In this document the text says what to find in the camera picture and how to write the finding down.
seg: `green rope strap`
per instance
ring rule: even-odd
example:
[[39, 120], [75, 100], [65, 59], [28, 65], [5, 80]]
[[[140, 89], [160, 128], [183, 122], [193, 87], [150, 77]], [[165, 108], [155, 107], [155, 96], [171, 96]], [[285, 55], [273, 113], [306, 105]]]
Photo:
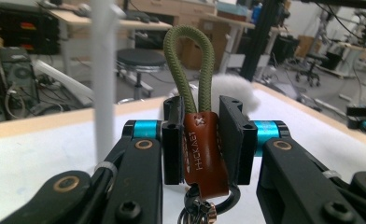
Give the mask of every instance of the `green rope strap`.
[[187, 26], [175, 26], [165, 36], [163, 41], [163, 51], [169, 69], [171, 70], [179, 94], [183, 96], [186, 113], [197, 113], [197, 109], [192, 97], [190, 86], [186, 80], [186, 75], [180, 65], [176, 54], [176, 42], [180, 37], [187, 37], [195, 42], [203, 53], [200, 86], [198, 93], [199, 111], [211, 111], [211, 86], [213, 66], [215, 63], [215, 52], [209, 39], [200, 30]]

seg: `white fluffy object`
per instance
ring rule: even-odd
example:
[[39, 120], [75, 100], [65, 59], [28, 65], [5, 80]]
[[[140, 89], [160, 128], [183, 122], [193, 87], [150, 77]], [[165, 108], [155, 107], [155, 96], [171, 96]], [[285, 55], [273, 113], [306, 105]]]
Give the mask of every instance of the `white fluffy object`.
[[[218, 74], [212, 77], [212, 111], [218, 114], [219, 96], [230, 96], [242, 102], [242, 114], [256, 110], [260, 101], [253, 94], [251, 83], [243, 77], [229, 74]], [[192, 91], [195, 104], [198, 105], [198, 89]]]

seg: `black stool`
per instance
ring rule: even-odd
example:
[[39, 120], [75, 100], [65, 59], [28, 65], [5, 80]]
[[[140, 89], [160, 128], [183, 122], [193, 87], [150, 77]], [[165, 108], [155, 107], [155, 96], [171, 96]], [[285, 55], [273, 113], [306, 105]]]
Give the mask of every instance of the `black stool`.
[[156, 73], [166, 67], [163, 55], [151, 49], [120, 49], [117, 51], [116, 63], [119, 70], [136, 73], [134, 100], [142, 98], [142, 87], [147, 85], [142, 81], [142, 73]]
[[300, 81], [300, 76], [307, 76], [307, 80], [309, 82], [309, 86], [313, 87], [314, 86], [314, 79], [317, 79], [317, 86], [320, 86], [320, 80], [319, 80], [319, 75], [314, 73], [314, 67], [315, 65], [317, 65], [317, 62], [327, 62], [329, 60], [328, 57], [321, 55], [321, 54], [317, 54], [317, 53], [308, 53], [306, 55], [306, 57], [313, 59], [310, 64], [311, 67], [309, 68], [308, 71], [300, 71], [297, 73], [296, 75], [296, 81]]

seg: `desk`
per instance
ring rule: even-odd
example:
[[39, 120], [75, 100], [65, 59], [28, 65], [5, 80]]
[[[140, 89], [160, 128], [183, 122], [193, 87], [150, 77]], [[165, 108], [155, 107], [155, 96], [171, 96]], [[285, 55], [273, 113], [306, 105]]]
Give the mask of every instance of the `desk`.
[[[72, 70], [70, 68], [71, 54], [68, 48], [70, 37], [68, 34], [68, 26], [90, 26], [91, 19], [85, 17], [79, 17], [73, 12], [64, 10], [50, 10], [49, 13], [56, 17], [60, 22], [60, 40], [61, 40], [61, 52], [63, 56], [64, 73], [68, 76], [72, 76]], [[150, 22], [143, 23], [141, 21], [120, 21], [120, 29], [126, 29], [131, 31], [131, 36], [134, 36], [134, 30], [168, 30], [172, 25], [164, 22]]]
[[[260, 84], [254, 84], [261, 104], [252, 119], [280, 119], [292, 137], [345, 181], [366, 171], [366, 135], [348, 130]], [[116, 106], [114, 125], [120, 139], [127, 119], [157, 119], [162, 98]], [[92, 174], [95, 165], [92, 110], [0, 123], [0, 219], [27, 203], [49, 178], [68, 170]], [[255, 158], [251, 185], [241, 186], [240, 202], [218, 223], [265, 223], [256, 197], [260, 158]], [[176, 223], [184, 188], [164, 186], [163, 223]]]
[[[238, 32], [242, 28], [255, 29], [255, 27], [256, 27], [255, 24], [245, 22], [245, 21], [230, 20], [227, 18], [217, 16], [213, 13], [206, 13], [206, 16], [211, 20], [227, 22], [228, 24], [230, 24], [230, 26], [232, 28], [230, 30], [230, 34], [229, 34], [230, 37], [228, 38], [226, 49], [224, 50], [223, 58], [221, 59], [219, 72], [222, 74], [225, 74], [228, 67], [241, 67], [242, 62], [245, 59], [245, 55], [232, 54], [232, 48], [234, 46], [234, 42], [238, 35]], [[271, 28], [271, 36], [270, 36], [270, 39], [268, 40], [268, 44], [265, 48], [264, 54], [266, 54], [266, 55], [271, 54], [271, 50], [273, 49], [276, 37], [278, 36], [278, 34], [281, 31], [284, 31], [284, 29], [279, 29], [279, 28], [275, 28], [275, 27]]]

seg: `white pole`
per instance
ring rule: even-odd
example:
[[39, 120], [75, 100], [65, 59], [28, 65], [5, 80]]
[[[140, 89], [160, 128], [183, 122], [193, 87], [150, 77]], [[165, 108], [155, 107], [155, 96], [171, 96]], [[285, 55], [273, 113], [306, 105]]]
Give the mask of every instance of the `white pole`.
[[124, 15], [113, 0], [91, 0], [91, 78], [94, 91], [97, 162], [114, 146], [116, 20]]

